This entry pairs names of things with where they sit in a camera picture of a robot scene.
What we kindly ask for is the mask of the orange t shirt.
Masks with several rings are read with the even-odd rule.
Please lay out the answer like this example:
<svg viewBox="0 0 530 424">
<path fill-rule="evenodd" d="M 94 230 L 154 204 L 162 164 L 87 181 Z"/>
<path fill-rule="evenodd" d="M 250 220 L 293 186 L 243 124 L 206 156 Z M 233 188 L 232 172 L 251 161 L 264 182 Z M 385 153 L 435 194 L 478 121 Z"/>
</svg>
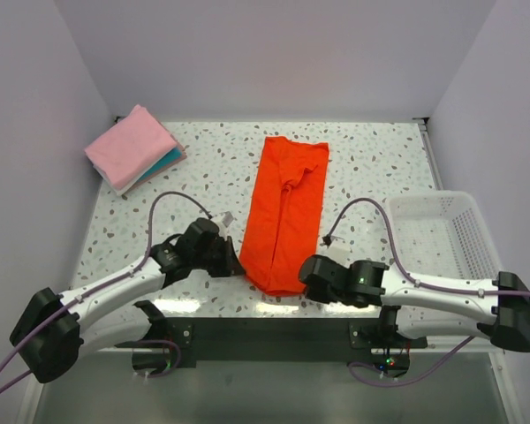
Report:
<svg viewBox="0 0 530 424">
<path fill-rule="evenodd" d="M 264 141 L 239 259 L 246 278 L 269 296 L 305 290 L 298 273 L 316 251 L 328 165 L 325 142 Z"/>
</svg>

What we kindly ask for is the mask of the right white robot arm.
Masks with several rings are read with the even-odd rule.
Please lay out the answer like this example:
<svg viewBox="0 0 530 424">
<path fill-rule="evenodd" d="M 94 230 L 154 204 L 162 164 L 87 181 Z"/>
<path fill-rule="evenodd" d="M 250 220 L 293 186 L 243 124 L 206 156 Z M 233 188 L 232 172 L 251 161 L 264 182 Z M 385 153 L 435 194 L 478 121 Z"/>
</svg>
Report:
<svg viewBox="0 0 530 424">
<path fill-rule="evenodd" d="M 395 309 L 379 321 L 378 341 L 397 346 L 429 336 L 482 337 L 498 348 L 530 352 L 530 291 L 514 273 L 462 280 L 403 272 L 397 264 L 360 260 L 346 267 L 327 256 L 299 270 L 307 298 L 329 304 Z"/>
</svg>

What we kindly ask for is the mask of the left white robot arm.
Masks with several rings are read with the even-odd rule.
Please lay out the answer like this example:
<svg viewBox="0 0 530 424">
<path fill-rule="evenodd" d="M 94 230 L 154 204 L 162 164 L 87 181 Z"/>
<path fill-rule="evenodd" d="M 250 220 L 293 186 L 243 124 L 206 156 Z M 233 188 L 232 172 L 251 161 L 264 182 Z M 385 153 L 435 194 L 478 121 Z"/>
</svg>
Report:
<svg viewBox="0 0 530 424">
<path fill-rule="evenodd" d="M 40 383 L 56 380 L 76 361 L 126 342 L 159 345 L 165 317 L 146 295 L 203 270 L 212 278 L 245 271 L 227 229 L 233 218 L 197 218 L 181 234 L 151 246 L 130 266 L 95 283 L 56 294 L 38 291 L 10 335 L 11 344 Z"/>
</svg>

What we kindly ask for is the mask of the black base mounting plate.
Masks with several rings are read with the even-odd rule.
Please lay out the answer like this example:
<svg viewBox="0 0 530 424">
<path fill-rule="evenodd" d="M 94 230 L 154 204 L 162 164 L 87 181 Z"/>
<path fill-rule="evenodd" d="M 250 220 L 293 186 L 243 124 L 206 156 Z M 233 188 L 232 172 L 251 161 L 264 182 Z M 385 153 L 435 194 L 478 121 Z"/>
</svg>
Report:
<svg viewBox="0 0 530 424">
<path fill-rule="evenodd" d="M 407 341 L 384 335 L 390 327 L 376 318 L 158 318 L 139 342 L 151 358 L 132 356 L 136 369 L 195 367 L 201 361 L 373 362 L 375 349 L 424 349 L 425 337 Z"/>
</svg>

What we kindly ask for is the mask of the white plastic basket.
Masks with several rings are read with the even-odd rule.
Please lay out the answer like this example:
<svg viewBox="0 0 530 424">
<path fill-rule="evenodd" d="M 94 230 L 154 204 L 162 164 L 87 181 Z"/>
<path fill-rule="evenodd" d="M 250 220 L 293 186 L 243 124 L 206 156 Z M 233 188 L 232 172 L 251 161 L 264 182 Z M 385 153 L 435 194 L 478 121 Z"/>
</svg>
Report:
<svg viewBox="0 0 530 424">
<path fill-rule="evenodd" d="M 386 210 L 398 258 L 406 270 L 458 279 L 493 279 L 502 269 L 470 194 L 403 194 L 388 199 Z"/>
</svg>

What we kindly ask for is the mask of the teal folded t shirt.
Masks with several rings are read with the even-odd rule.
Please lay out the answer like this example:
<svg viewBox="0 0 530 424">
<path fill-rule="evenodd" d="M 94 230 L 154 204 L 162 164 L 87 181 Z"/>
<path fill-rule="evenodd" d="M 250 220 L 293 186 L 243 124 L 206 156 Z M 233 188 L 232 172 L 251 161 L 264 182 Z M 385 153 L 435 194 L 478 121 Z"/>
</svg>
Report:
<svg viewBox="0 0 530 424">
<path fill-rule="evenodd" d="M 168 169 L 170 166 L 179 163 L 186 158 L 186 154 L 182 147 L 178 146 L 173 148 L 167 153 L 162 159 L 155 163 L 150 169 L 148 169 L 139 179 L 139 182 L 149 180 L 154 175 L 160 173 L 163 170 Z"/>
</svg>

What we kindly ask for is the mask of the white folded t shirt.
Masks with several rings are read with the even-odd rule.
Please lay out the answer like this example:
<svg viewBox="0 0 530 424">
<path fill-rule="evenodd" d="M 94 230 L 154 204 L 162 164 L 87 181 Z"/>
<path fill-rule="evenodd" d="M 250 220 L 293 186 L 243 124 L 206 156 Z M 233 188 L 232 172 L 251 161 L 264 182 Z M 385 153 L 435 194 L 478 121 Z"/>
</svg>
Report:
<svg viewBox="0 0 530 424">
<path fill-rule="evenodd" d="M 147 173 L 146 170 L 138 174 L 137 176 L 132 177 L 130 181 L 128 181 L 125 185 L 122 185 L 121 187 L 117 188 L 115 185 L 112 184 L 112 182 L 109 180 L 108 176 L 100 170 L 96 165 L 94 165 L 94 169 L 99 173 L 99 175 L 102 177 L 102 179 L 107 183 L 108 187 L 118 196 L 121 196 L 125 193 L 127 193 L 134 185 L 136 185 Z"/>
</svg>

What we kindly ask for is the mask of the pink folded t shirt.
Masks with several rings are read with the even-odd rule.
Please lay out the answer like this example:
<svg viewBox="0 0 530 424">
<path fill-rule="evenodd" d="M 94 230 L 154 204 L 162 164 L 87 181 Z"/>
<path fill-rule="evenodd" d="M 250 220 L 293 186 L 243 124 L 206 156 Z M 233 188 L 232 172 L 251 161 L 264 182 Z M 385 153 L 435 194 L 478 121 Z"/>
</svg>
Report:
<svg viewBox="0 0 530 424">
<path fill-rule="evenodd" d="M 136 105 L 127 117 L 88 145 L 85 154 L 119 188 L 176 146 L 166 128 L 145 107 Z"/>
</svg>

